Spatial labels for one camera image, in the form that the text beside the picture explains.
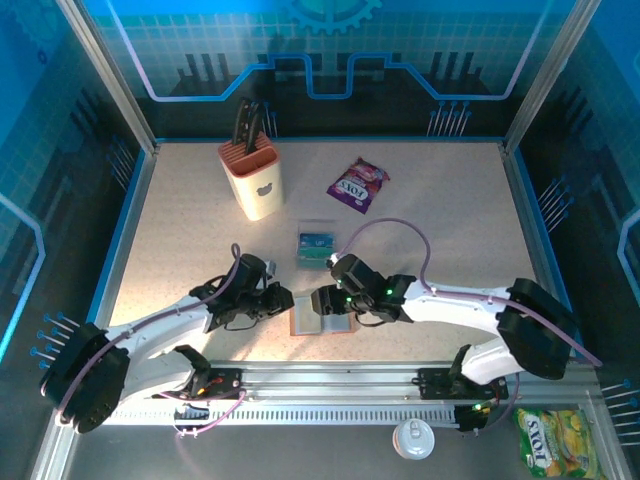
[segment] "knife block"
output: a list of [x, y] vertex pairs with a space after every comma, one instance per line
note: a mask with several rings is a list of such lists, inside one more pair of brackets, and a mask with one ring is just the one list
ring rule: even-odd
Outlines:
[[284, 205], [280, 155], [263, 132], [255, 152], [245, 155], [245, 147], [228, 141], [218, 147], [218, 156], [236, 200], [247, 218], [256, 221]]

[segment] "gear graphic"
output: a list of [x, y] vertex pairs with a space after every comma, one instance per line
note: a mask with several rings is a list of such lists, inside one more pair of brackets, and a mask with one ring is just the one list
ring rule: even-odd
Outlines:
[[59, 12], [54, 0], [0, 0], [15, 15], [16, 22], [37, 45], [51, 42], [58, 33]]
[[310, 27], [314, 34], [325, 31], [347, 33], [348, 27], [359, 28], [362, 20], [370, 20], [371, 11], [382, 6], [381, 0], [284, 0], [289, 16], [300, 28]]

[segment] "purple snack bag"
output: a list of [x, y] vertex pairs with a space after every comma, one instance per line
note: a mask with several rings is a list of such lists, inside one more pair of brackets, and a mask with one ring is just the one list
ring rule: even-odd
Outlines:
[[389, 180], [387, 172], [358, 157], [358, 160], [329, 187], [327, 193], [360, 213], [367, 213], [373, 197], [382, 188], [382, 182], [385, 180]]

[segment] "glass panel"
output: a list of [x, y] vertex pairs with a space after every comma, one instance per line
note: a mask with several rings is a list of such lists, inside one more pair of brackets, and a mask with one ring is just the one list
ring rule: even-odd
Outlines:
[[[603, 385], [637, 379], [640, 366], [639, 15], [640, 4], [603, 0], [521, 144]], [[627, 449], [636, 468], [639, 451]]]
[[64, 330], [52, 335], [44, 315], [87, 318], [139, 147], [55, 3], [0, 2], [0, 10], [0, 477], [8, 479], [28, 478], [51, 413], [38, 382]]
[[501, 136], [573, 1], [86, 4], [159, 137]]

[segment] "gear icon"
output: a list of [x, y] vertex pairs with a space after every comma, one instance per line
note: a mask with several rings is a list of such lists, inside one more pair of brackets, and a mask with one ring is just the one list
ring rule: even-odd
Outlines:
[[314, 34], [324, 30], [327, 35], [336, 30], [347, 33], [348, 27], [360, 27], [362, 20], [371, 19], [374, 8], [382, 6], [381, 0], [284, 0], [283, 3], [300, 28], [310, 27]]

